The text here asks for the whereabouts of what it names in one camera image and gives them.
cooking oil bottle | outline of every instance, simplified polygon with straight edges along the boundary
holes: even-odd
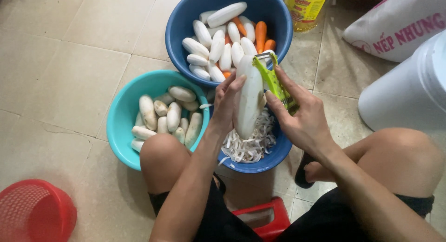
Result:
[[[294,32],[304,32],[314,28],[322,20],[323,10],[328,0],[285,0],[293,20]]]

hand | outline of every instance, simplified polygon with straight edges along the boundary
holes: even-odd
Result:
[[[268,105],[279,120],[287,138],[295,146],[317,159],[317,154],[320,154],[321,150],[334,143],[325,118],[323,102],[304,87],[295,84],[278,65],[274,70],[282,86],[300,108],[291,116],[271,91],[266,92]]]
[[[226,136],[234,129],[232,123],[232,114],[234,113],[234,98],[246,81],[246,75],[236,79],[234,71],[226,80],[224,80],[215,89],[214,114],[211,122],[221,127],[221,131]]]

black shorts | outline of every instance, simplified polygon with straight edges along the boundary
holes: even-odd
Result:
[[[150,195],[155,214],[158,215],[169,193]],[[396,194],[406,205],[421,217],[432,210],[434,197],[415,198]],[[206,209],[194,241],[232,242],[262,241],[262,239],[232,214],[223,200],[223,195],[212,180]],[[370,241],[355,220],[349,206],[337,188],[327,192],[311,209],[293,222],[277,241]]]

carrot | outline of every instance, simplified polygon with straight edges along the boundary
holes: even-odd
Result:
[[[266,23],[259,21],[256,25],[257,52],[262,53],[265,47]]]
[[[267,40],[265,42],[265,47],[263,48],[263,51],[265,50],[272,50],[276,51],[276,41],[275,40]]]
[[[245,27],[243,27],[243,24],[238,17],[234,17],[231,21],[237,25],[237,28],[239,29],[240,33],[246,35]]]
[[[231,41],[231,39],[229,38],[229,34],[226,33],[226,34],[224,35],[224,44],[226,45],[226,44],[228,44],[228,43],[231,43],[231,46],[232,46],[232,41]]]
[[[231,75],[231,72],[225,71],[225,72],[223,72],[223,75],[225,78],[228,78]]]

white plastic container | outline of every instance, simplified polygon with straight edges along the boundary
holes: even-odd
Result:
[[[375,131],[446,130],[446,30],[367,87],[359,99],[359,112]]]

